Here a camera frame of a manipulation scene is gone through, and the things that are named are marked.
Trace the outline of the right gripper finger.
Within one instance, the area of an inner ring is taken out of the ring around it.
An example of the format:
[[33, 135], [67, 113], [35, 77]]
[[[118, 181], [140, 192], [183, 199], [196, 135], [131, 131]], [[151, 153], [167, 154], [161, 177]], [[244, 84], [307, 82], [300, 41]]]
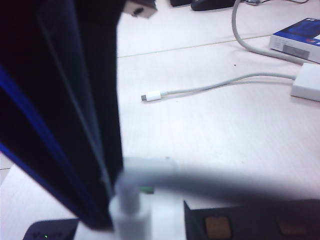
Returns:
[[123, 169], [117, 25], [123, 0], [0, 3], [0, 150], [86, 226], [112, 226]]

